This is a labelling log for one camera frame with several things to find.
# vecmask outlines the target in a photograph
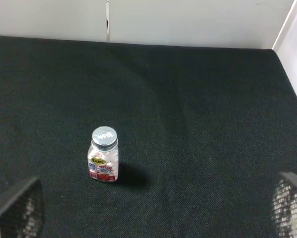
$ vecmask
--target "silver cap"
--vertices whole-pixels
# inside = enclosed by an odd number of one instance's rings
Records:
[[[99,151],[110,151],[118,145],[117,132],[108,126],[98,127],[92,133],[92,144]]]

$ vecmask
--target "red label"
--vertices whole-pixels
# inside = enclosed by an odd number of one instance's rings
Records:
[[[103,168],[103,169],[111,169],[112,167],[109,167],[109,166],[99,166],[100,168]]]
[[[99,174],[97,172],[89,171],[92,178],[102,181],[115,181],[115,176],[108,176],[107,174]]]

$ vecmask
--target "metal mesh panel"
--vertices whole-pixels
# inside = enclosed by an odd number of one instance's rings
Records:
[[[0,238],[37,238],[44,225],[42,187],[22,181],[0,196]]]
[[[297,175],[281,173],[272,204],[272,220],[278,237],[297,238]]]

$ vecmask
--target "yellow logo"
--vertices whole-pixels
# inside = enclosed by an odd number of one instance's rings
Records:
[[[105,164],[105,160],[99,159],[99,158],[92,158],[92,162],[94,162],[96,165],[103,165]]]

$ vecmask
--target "bottle label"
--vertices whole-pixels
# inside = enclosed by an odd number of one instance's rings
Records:
[[[91,161],[96,165],[103,165],[106,163],[105,160],[102,160],[100,158],[92,158]]]
[[[113,168],[111,166],[99,165],[98,159],[92,158],[89,160],[89,174],[92,178],[102,181],[115,181]]]
[[[115,181],[115,176],[114,175],[109,175],[109,174],[102,174],[99,172],[95,172],[90,170],[89,174],[92,178],[102,180],[102,181]]]

